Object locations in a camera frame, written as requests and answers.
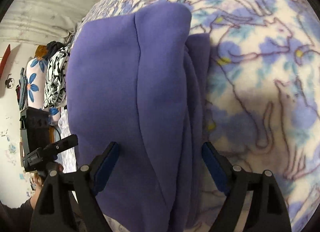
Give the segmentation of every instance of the red wooden object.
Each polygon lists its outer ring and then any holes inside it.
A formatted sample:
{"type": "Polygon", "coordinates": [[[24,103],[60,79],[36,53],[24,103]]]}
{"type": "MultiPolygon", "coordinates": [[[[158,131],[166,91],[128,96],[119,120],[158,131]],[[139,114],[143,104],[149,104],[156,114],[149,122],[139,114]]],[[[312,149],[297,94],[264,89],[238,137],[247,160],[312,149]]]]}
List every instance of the red wooden object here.
{"type": "Polygon", "coordinates": [[[4,70],[4,67],[5,67],[5,64],[7,62],[7,59],[10,55],[10,52],[11,52],[11,49],[10,49],[10,45],[8,45],[3,57],[2,57],[2,60],[0,62],[0,79],[1,79],[1,76],[2,76],[2,73],[3,73],[3,70],[4,70]]]}

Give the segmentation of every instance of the beige fabric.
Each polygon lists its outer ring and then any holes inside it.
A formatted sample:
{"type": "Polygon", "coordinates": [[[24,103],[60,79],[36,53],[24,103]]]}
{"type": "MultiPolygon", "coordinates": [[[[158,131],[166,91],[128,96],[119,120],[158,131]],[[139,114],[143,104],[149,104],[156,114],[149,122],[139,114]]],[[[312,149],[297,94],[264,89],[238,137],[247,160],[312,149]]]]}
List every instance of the beige fabric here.
{"type": "Polygon", "coordinates": [[[0,40],[46,45],[64,41],[100,0],[14,0],[0,23],[0,40]]]}

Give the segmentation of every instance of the person's hand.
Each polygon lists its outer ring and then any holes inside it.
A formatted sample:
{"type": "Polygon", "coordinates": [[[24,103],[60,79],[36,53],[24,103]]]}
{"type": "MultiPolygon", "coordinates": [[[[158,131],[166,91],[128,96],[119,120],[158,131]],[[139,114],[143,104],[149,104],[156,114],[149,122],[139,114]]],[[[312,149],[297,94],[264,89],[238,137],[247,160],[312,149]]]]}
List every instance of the person's hand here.
{"type": "MultiPolygon", "coordinates": [[[[63,171],[63,166],[61,164],[58,164],[58,168],[60,172],[63,171]]],[[[36,185],[36,191],[35,194],[30,198],[30,204],[31,207],[35,209],[44,182],[37,173],[33,176],[32,182],[36,185]]]]}

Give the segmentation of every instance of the blue gripper pad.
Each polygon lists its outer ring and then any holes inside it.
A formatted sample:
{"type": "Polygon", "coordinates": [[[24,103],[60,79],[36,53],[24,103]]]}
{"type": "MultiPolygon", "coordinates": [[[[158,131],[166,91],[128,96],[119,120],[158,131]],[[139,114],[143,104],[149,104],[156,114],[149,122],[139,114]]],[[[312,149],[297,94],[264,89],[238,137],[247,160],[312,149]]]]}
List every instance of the blue gripper pad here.
{"type": "Polygon", "coordinates": [[[217,186],[217,189],[223,192],[225,195],[228,195],[230,192],[230,187],[228,186],[228,176],[206,143],[204,143],[202,146],[202,159],[204,160],[204,163],[207,166],[211,177],[217,186]]]}
{"type": "Polygon", "coordinates": [[[94,176],[94,187],[92,188],[92,193],[96,196],[99,192],[103,191],[108,179],[113,171],[114,166],[119,158],[120,148],[117,143],[114,143],[111,146],[111,150],[105,156],[105,159],[101,162],[99,168],[97,169],[94,176]]]}

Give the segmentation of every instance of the patterned blanket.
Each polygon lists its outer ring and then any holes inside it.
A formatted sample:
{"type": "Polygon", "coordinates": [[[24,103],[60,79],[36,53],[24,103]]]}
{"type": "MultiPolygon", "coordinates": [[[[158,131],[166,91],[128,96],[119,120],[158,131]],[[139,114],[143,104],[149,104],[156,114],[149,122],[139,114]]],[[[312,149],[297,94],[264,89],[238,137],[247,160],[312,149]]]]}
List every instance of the patterned blanket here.
{"type": "MultiPolygon", "coordinates": [[[[84,23],[156,1],[101,0],[84,23]]],[[[292,231],[301,231],[320,202],[317,16],[307,0],[168,1],[190,9],[191,34],[211,35],[204,138],[247,171],[270,169],[292,231]]],[[[244,227],[250,197],[235,231],[244,227]]],[[[199,219],[191,231],[208,231],[224,200],[204,168],[199,219]]],[[[120,225],[113,228],[124,231],[120,225]]]]}

